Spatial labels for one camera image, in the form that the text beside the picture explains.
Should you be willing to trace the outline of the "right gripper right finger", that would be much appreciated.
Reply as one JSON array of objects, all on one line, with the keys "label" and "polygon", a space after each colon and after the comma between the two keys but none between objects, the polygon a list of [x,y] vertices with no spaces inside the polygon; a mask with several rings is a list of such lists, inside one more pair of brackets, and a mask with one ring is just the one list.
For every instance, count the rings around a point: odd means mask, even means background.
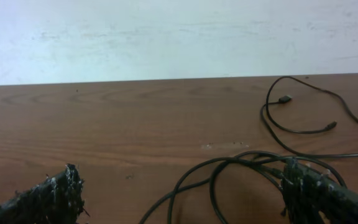
[{"label": "right gripper right finger", "polygon": [[286,160],[282,194],[291,223],[358,224],[358,194],[295,159]]}]

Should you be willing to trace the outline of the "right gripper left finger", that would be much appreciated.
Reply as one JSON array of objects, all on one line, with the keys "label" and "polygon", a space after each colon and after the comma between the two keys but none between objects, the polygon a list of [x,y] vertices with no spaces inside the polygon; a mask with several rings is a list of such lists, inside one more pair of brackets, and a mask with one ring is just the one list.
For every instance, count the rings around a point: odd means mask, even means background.
[{"label": "right gripper left finger", "polygon": [[0,204],[0,224],[76,223],[86,210],[82,179],[73,164]]}]

